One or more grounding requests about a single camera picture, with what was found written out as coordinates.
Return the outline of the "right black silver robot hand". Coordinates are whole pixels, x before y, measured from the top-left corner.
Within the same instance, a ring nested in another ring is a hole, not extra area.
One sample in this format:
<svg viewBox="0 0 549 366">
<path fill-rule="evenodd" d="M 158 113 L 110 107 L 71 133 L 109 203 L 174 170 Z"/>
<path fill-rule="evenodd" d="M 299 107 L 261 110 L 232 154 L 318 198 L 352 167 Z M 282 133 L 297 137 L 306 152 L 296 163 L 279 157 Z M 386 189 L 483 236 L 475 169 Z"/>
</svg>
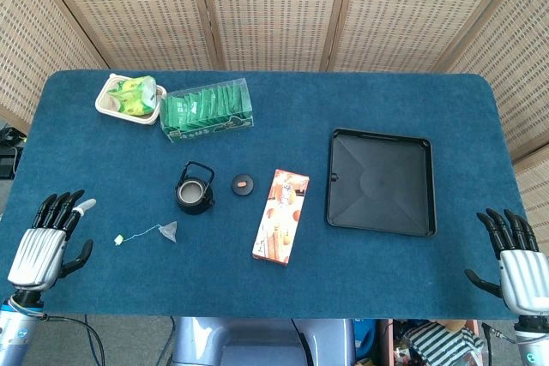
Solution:
<svg viewBox="0 0 549 366">
<path fill-rule="evenodd" d="M 477 288 L 502 299 L 516 315 L 548 315 L 548 256 L 540 251 L 532 226 L 525 218 L 505 209 L 487 208 L 476 214 L 485 227 L 498 263 L 498 284 L 465 271 Z"/>
</svg>

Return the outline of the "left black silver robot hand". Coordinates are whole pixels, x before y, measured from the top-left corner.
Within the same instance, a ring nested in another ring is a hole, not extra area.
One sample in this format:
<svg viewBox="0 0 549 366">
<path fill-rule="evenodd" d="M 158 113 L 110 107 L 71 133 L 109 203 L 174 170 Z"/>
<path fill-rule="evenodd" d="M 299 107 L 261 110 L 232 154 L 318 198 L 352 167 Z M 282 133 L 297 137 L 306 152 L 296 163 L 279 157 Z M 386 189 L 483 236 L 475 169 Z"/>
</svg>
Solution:
<svg viewBox="0 0 549 366">
<path fill-rule="evenodd" d="M 81 203 L 82 189 L 75 193 L 49 195 L 41 205 L 30 228 L 23 234 L 8 274 L 17 290 L 43 292 L 81 269 L 92 254 L 94 241 L 88 239 L 81 253 L 64 262 L 68 241 L 86 212 L 96 205 L 94 198 Z"/>
</svg>

